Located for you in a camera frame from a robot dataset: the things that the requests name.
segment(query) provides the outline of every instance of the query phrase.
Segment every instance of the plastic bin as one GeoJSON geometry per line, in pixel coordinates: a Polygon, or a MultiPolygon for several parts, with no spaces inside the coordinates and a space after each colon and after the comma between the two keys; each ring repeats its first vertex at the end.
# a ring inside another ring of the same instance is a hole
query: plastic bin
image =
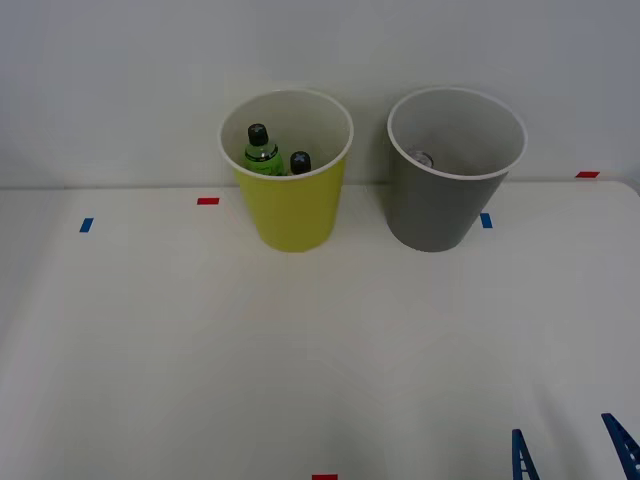
{"type": "Polygon", "coordinates": [[[258,233],[269,246],[304,252],[322,244],[333,230],[353,121],[336,100],[310,90],[279,90],[237,107],[223,122],[219,145],[233,167],[258,233]],[[296,176],[260,175],[244,167],[247,128],[267,127],[288,169],[303,150],[312,170],[296,176]]]}
{"type": "Polygon", "coordinates": [[[389,114],[387,133],[387,223],[402,243],[426,252],[462,241],[527,145],[524,124],[507,105],[465,88],[404,97],[389,114]],[[419,152],[433,166],[412,158],[424,158],[419,152]]]}

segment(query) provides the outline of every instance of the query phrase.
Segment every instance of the gray cup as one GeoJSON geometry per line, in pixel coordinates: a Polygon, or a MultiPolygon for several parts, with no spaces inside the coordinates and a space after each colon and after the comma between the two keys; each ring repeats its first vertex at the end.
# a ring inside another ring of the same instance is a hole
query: gray cup
{"type": "Polygon", "coordinates": [[[404,97],[387,132],[387,223],[398,240],[424,252],[462,241],[527,145],[524,124],[507,105],[465,88],[404,97]]]}

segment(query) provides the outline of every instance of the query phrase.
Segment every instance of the blue tape marker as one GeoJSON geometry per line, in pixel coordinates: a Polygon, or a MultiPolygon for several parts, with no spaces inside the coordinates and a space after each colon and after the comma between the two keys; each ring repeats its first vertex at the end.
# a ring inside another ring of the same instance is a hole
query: blue tape marker
{"type": "Polygon", "coordinates": [[[89,233],[91,225],[93,225],[93,218],[85,218],[84,222],[82,222],[82,226],[80,227],[80,233],[89,233]]]}
{"type": "Polygon", "coordinates": [[[482,228],[493,228],[491,216],[488,213],[481,213],[480,220],[482,221],[482,228]]]}

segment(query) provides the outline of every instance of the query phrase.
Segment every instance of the object inside gray cup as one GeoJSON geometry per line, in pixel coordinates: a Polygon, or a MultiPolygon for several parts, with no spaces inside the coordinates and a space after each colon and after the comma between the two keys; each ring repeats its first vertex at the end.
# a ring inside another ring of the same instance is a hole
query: object inside gray cup
{"type": "Polygon", "coordinates": [[[409,156],[425,167],[433,168],[433,158],[422,150],[411,150],[409,156]]]}

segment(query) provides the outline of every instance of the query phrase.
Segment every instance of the white wall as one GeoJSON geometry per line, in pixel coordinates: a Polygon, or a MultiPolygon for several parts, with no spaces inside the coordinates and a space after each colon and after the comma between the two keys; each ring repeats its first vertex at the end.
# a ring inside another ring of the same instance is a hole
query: white wall
{"type": "Polygon", "coordinates": [[[384,179],[390,106],[437,83],[522,114],[516,175],[640,177],[638,18],[635,0],[4,0],[0,186],[229,183],[222,115],[284,85],[351,110],[351,182],[384,179]]]}

